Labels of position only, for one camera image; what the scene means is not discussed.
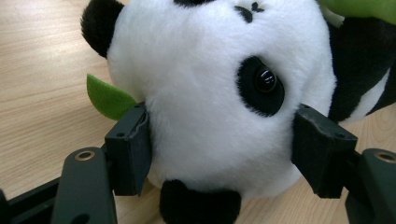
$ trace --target panda head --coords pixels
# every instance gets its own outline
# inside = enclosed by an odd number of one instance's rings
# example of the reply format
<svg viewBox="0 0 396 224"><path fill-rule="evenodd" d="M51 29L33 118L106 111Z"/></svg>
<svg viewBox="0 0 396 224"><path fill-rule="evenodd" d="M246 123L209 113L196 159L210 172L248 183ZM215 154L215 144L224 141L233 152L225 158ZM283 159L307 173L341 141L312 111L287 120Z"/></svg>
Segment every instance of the panda head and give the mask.
<svg viewBox="0 0 396 224"><path fill-rule="evenodd" d="M155 185L249 197L299 177L294 113L326 115L334 86L315 0L92 0L82 28L114 84L146 102Z"/></svg>

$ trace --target black fur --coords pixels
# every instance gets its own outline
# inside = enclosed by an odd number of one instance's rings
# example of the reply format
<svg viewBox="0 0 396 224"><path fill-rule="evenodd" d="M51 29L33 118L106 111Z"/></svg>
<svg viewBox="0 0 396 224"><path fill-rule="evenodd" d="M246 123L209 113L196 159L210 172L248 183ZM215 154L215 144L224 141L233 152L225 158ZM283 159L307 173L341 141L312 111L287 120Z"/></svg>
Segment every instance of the black fur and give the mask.
<svg viewBox="0 0 396 224"><path fill-rule="evenodd" d="M237 12L244 18L245 22L251 23L253 22L253 14L244 7L234 7Z"/></svg>
<svg viewBox="0 0 396 224"><path fill-rule="evenodd" d="M115 0L91 0L81 18L82 35L102 57L107 56L114 27L123 4Z"/></svg>
<svg viewBox="0 0 396 224"><path fill-rule="evenodd" d="M388 82L381 98L379 98L378 103L369 114L394 103L396 103L396 63L394 63L390 69Z"/></svg>
<svg viewBox="0 0 396 224"><path fill-rule="evenodd" d="M239 193L232 190L202 193L172 180L163 183L160 212L167 224L232 224L241 201Z"/></svg>
<svg viewBox="0 0 396 224"><path fill-rule="evenodd" d="M331 27L331 45L337 87L329 118L342 121L395 63L396 27L374 18L347 18L339 30Z"/></svg>
<svg viewBox="0 0 396 224"><path fill-rule="evenodd" d="M174 3L183 7L197 7L215 0L174 0Z"/></svg>

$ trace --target white fur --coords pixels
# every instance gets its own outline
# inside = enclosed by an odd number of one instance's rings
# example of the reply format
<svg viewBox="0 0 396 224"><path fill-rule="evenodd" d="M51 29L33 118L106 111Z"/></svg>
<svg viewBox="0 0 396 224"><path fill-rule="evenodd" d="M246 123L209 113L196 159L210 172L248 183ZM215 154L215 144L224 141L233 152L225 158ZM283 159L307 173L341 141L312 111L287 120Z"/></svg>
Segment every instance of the white fur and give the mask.
<svg viewBox="0 0 396 224"><path fill-rule="evenodd" d="M327 114L334 88L327 27L315 0L257 1L246 23L216 0L181 7L134 0L119 15L107 58L113 82L146 101L154 146L149 179L179 179L190 189L276 195L300 176L290 162L299 103ZM262 117L239 95L240 63L258 56L282 80L280 110Z"/></svg>
<svg viewBox="0 0 396 224"><path fill-rule="evenodd" d="M348 125L349 123L363 119L374 108L375 104L379 100L379 97L381 97L382 93L384 92L385 85L387 84L389 78L389 72L390 69L382 77L382 79L376 83L375 86L363 94L358 106L355 108L349 118L340 122L340 125Z"/></svg>

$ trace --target black ear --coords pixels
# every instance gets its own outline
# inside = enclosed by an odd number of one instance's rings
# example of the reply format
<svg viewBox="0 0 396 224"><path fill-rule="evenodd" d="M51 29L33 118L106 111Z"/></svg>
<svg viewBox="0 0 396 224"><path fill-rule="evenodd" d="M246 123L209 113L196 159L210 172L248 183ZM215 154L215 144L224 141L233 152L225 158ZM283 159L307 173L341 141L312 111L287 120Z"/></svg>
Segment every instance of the black ear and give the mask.
<svg viewBox="0 0 396 224"><path fill-rule="evenodd" d="M82 14L82 36L102 57L107 56L122 8L123 4L116 0L91 0Z"/></svg>
<svg viewBox="0 0 396 224"><path fill-rule="evenodd" d="M160 212L167 224L233 224L241 201L240 194L233 190L202 193L171 180L163 183Z"/></svg>

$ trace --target wooden table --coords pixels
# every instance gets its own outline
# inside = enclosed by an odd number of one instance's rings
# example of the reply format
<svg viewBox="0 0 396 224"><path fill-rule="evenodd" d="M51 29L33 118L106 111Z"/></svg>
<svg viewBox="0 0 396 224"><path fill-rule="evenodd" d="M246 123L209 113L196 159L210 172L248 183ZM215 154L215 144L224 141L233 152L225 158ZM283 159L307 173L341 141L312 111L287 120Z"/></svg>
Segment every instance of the wooden table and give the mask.
<svg viewBox="0 0 396 224"><path fill-rule="evenodd" d="M64 158L99 147L115 121L104 118L86 93L86 74L110 81L106 60L80 34L88 0L2 0L0 3L0 188L13 198L58 177ZM396 151L396 106L347 128L358 150ZM341 200L321 200L301 179L275 198L243 203L237 223L347 223ZM159 191L117 197L120 223L163 223Z"/></svg>

